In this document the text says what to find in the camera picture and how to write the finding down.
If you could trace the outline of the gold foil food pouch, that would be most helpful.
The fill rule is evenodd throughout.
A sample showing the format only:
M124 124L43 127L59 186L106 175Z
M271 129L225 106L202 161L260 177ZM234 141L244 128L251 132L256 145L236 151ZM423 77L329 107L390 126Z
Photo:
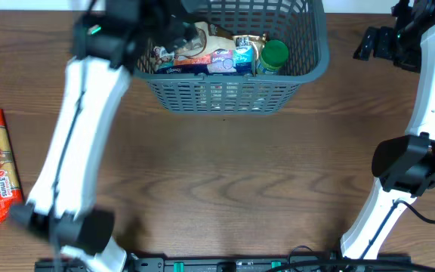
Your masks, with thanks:
M267 34L261 36L253 35L236 35L233 36L236 47L253 46L257 51L260 51L267 42Z

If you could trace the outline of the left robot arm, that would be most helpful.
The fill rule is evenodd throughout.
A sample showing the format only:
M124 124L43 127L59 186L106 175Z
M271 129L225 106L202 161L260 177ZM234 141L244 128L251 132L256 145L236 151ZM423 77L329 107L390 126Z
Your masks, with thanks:
M108 1L87 8L72 28L72 57L48 155L25 203L11 218L88 271L124 271L127 252L113 239L115 216L94 205L97 176L116 111L147 42L173 51L196 36L187 17L197 1Z

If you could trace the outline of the white brown snack bag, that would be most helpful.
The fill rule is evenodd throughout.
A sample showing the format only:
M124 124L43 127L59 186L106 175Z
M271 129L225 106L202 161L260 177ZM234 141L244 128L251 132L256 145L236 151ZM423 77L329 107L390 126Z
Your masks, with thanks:
M184 46L171 53L164 47L156 46L153 49L154 70L170 66L210 64L211 53L236 49L232 34L220 26L203 21L195 23L194 26L197 36Z

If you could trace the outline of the green lid jar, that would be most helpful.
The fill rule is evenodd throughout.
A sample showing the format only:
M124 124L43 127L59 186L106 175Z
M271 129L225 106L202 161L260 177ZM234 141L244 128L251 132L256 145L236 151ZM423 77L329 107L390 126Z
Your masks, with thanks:
M262 75L276 75L289 57L287 45L280 40L270 40L262 48L256 62L256 72Z

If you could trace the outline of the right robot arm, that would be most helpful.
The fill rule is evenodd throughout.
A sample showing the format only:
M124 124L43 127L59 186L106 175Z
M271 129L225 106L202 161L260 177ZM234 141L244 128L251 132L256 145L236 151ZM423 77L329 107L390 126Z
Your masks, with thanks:
M435 224L413 202L435 188L435 0L400 0L391 10L393 27L370 27L354 59L392 61L419 73L418 92L405 134L381 142L372 158L371 193L340 239L341 257L373 260L405 210Z

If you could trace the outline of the blue tissue pack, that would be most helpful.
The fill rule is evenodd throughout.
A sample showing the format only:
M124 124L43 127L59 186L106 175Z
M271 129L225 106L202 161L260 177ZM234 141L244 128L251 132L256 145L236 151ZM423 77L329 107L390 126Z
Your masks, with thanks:
M197 58L168 53L163 47L155 47L153 56L157 74L246 75L253 73L255 64L252 46L236 50L219 49Z

